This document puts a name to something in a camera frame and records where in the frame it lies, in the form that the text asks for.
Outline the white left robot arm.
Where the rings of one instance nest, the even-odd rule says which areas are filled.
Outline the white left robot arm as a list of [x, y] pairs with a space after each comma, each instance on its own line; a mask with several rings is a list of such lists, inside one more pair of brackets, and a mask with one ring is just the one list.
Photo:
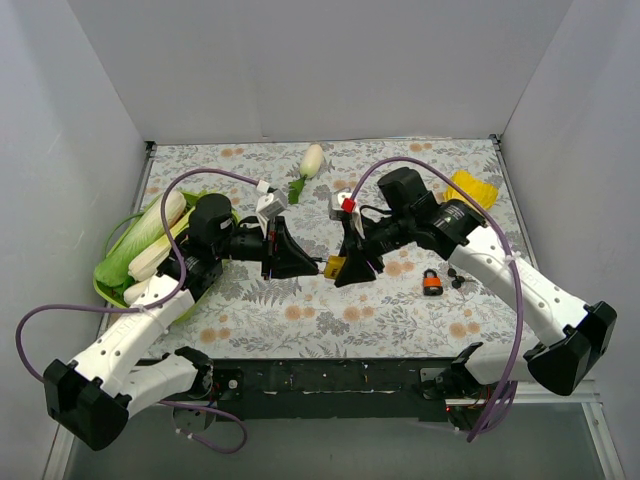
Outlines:
[[162, 262], [124, 314], [69, 363], [53, 361], [43, 374], [49, 415], [92, 450], [109, 446], [128, 420], [175, 394], [206, 399], [215, 387], [212, 360], [182, 347], [151, 366], [138, 361], [219, 279], [226, 260], [254, 261], [264, 279], [318, 274], [317, 263], [290, 235], [279, 190], [258, 199], [256, 212], [236, 221], [222, 194], [198, 199], [177, 248]]

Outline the orange padlock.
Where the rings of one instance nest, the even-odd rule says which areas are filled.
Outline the orange padlock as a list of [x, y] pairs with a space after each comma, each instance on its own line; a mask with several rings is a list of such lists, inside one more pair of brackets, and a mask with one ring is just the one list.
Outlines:
[[435, 270], [426, 269], [423, 272], [422, 289], [425, 296], [441, 296], [443, 294], [442, 281]]

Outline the black keys of orange padlock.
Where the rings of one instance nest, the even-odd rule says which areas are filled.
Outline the black keys of orange padlock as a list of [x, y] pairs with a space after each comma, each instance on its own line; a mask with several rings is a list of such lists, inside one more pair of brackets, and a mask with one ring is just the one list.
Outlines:
[[477, 281], [470, 275], [463, 274], [456, 270], [454, 267], [449, 266], [447, 269], [447, 276], [450, 279], [451, 287], [460, 290], [467, 288], [470, 285], [476, 285]]

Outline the yellow padlock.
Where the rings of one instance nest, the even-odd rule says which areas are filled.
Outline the yellow padlock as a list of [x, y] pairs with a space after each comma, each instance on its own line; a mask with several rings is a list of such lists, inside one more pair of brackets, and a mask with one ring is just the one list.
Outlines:
[[346, 258], [343, 256], [330, 255], [327, 259], [316, 258], [316, 261], [325, 264], [323, 276], [327, 279], [336, 280], [339, 276]]

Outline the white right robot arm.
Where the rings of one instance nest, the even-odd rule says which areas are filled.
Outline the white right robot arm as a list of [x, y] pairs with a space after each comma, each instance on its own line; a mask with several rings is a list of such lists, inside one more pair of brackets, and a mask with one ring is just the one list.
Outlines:
[[533, 331], [533, 343], [518, 348], [510, 380], [571, 395], [606, 352], [616, 311], [603, 301], [587, 304], [507, 252], [507, 242], [472, 204], [462, 198], [438, 202], [416, 170], [395, 169], [378, 187], [389, 209], [378, 221], [362, 216], [349, 191], [330, 200], [330, 216], [344, 230], [344, 262], [330, 270], [335, 286], [375, 280], [385, 269], [384, 255], [410, 243], [432, 251], [521, 314]]

